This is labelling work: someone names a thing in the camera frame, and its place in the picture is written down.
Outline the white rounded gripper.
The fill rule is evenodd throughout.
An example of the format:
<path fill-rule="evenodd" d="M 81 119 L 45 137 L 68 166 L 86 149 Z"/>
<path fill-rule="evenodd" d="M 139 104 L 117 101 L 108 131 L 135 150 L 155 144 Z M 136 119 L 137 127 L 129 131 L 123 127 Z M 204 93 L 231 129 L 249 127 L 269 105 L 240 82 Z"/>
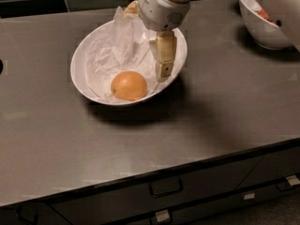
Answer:
<path fill-rule="evenodd" d="M 144 25 L 157 36 L 150 40 L 150 48 L 156 60 L 159 83 L 165 82 L 173 72 L 177 49 L 177 37 L 173 30 L 185 19 L 190 0 L 135 0 L 125 9 L 125 14 L 139 14 Z"/>

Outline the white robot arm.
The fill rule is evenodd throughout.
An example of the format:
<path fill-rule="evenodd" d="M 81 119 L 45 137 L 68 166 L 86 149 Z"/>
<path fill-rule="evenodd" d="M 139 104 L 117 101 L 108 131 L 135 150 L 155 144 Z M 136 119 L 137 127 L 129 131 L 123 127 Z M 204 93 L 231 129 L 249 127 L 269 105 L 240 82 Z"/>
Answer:
<path fill-rule="evenodd" d="M 149 30 L 157 33 L 154 43 L 157 80 L 166 81 L 173 72 L 177 50 L 174 29 L 179 27 L 190 9 L 190 0 L 135 0 L 125 9 L 137 14 Z"/>

